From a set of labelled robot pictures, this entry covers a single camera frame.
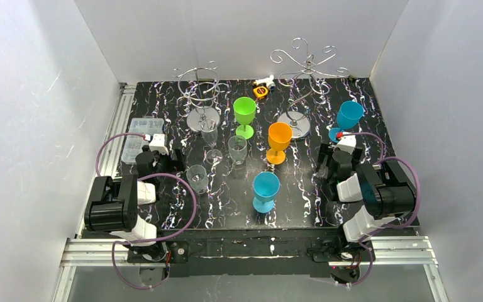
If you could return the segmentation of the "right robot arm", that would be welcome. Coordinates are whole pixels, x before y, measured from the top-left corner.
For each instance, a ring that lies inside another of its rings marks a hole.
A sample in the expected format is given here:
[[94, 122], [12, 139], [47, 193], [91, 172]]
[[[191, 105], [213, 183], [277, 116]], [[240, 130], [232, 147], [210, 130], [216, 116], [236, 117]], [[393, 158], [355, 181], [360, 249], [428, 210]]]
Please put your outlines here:
[[416, 189], [398, 161], [386, 159], [373, 165], [359, 160], [359, 148], [348, 153], [325, 143], [320, 146], [318, 165], [328, 168], [322, 183], [328, 201], [360, 207], [338, 227], [333, 239], [315, 246], [316, 262], [341, 259], [344, 253], [356, 259], [372, 235], [415, 209]]

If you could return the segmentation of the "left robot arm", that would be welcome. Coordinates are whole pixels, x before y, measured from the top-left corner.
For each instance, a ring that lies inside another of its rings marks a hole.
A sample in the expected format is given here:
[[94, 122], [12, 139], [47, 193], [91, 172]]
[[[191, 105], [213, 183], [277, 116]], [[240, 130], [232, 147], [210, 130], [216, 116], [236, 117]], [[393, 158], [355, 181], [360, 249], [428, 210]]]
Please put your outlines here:
[[[147, 146], [136, 156], [137, 175], [113, 178], [98, 176], [84, 212], [84, 223], [90, 232], [101, 232], [127, 241], [155, 238], [157, 227], [146, 222], [138, 213], [139, 205], [152, 204], [159, 200], [159, 179], [139, 181], [139, 177], [154, 173], [181, 172], [184, 154], [179, 148], [167, 154], [151, 151]], [[185, 241], [161, 243], [138, 243], [126, 245], [127, 262], [186, 263], [189, 244]]]

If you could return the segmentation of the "blue plastic wine glass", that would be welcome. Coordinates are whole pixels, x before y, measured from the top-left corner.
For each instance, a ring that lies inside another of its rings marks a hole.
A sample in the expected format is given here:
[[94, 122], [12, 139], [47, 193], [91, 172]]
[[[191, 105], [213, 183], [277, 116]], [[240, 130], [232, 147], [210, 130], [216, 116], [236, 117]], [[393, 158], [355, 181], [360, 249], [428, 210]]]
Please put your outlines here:
[[337, 125], [329, 130], [329, 139], [337, 143], [337, 134], [353, 128], [364, 116], [364, 107], [355, 101], [345, 101], [338, 110]]
[[279, 178], [272, 172], [261, 172], [253, 180], [253, 207], [259, 213], [268, 213], [275, 206], [280, 189]]

